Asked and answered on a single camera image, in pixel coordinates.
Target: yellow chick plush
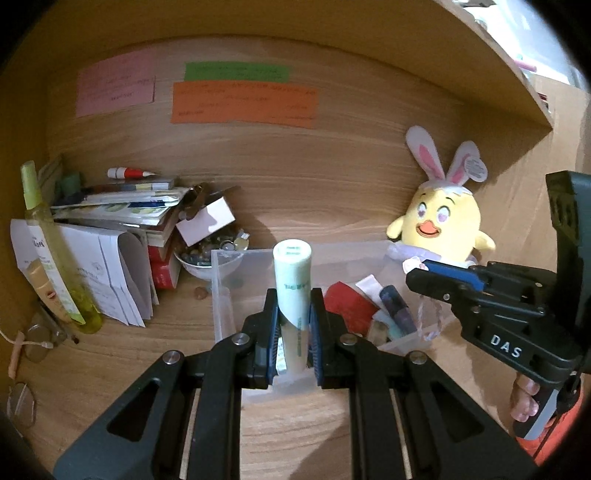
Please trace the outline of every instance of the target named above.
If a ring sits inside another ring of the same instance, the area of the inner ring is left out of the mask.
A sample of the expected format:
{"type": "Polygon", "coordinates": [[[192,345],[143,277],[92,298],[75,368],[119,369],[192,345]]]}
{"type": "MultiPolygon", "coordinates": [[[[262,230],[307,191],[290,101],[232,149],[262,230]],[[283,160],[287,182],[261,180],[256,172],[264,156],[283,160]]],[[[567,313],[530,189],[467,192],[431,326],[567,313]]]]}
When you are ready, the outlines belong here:
{"type": "Polygon", "coordinates": [[[406,214],[394,220],[386,230],[389,238],[402,234],[402,243],[429,250],[440,261],[461,265],[473,248],[494,250],[491,237],[480,231],[480,210],[472,192],[462,185],[469,179],[464,162],[479,158],[473,142],[464,142],[456,151],[447,176],[433,139],[422,127],[411,127],[407,145],[429,181],[415,193],[406,214]]]}

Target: orange paper strip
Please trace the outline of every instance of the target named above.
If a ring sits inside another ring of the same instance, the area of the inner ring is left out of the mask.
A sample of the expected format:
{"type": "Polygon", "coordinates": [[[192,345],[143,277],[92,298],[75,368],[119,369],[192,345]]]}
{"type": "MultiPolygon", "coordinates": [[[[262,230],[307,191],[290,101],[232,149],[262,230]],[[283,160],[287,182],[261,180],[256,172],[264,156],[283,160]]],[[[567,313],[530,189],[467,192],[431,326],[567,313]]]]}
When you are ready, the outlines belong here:
{"type": "Polygon", "coordinates": [[[177,82],[174,124],[239,120],[313,128],[318,91],[302,85],[235,80],[177,82]]]}

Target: green bottle cap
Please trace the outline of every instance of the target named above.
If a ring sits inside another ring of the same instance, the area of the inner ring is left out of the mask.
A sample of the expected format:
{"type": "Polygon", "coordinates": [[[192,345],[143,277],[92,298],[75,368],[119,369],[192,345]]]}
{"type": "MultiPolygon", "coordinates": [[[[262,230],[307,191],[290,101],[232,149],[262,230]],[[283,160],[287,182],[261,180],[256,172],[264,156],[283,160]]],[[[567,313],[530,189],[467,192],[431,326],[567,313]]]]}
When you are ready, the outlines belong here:
{"type": "Polygon", "coordinates": [[[28,161],[21,165],[22,191],[25,194],[25,206],[32,210],[43,201],[37,181],[35,162],[28,161]]]}

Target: human hand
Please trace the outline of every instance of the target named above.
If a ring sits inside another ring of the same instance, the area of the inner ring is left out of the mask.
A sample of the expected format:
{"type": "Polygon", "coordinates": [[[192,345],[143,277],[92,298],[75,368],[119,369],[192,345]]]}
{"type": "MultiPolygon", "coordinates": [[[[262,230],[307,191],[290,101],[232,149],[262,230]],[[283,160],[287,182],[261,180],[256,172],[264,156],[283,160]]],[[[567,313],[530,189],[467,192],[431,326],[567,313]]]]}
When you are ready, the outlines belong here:
{"type": "Polygon", "coordinates": [[[511,391],[510,408],[511,417],[517,421],[527,421],[538,413],[540,406],[532,398],[540,391],[540,385],[531,378],[517,374],[511,391]]]}

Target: metal screw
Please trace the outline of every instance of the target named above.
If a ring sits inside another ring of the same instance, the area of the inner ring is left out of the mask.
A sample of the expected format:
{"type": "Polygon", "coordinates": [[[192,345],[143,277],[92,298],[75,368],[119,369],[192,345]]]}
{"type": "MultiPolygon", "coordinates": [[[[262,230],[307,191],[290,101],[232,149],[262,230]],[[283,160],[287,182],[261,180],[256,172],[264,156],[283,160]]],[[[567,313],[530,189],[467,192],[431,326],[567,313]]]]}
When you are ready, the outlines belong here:
{"type": "Polygon", "coordinates": [[[246,345],[250,341],[251,338],[246,333],[240,332],[232,335],[232,343],[234,345],[246,345]]]}
{"type": "Polygon", "coordinates": [[[167,365],[174,365],[181,359],[181,352],[177,350],[169,350],[162,355],[162,361],[167,365]]]}
{"type": "Polygon", "coordinates": [[[344,333],[339,338],[340,343],[346,346],[351,346],[357,343],[357,336],[352,333],[344,333]]]}
{"type": "Polygon", "coordinates": [[[427,362],[427,355],[419,350],[413,350],[410,352],[409,356],[410,361],[415,365],[423,365],[427,362]]]}

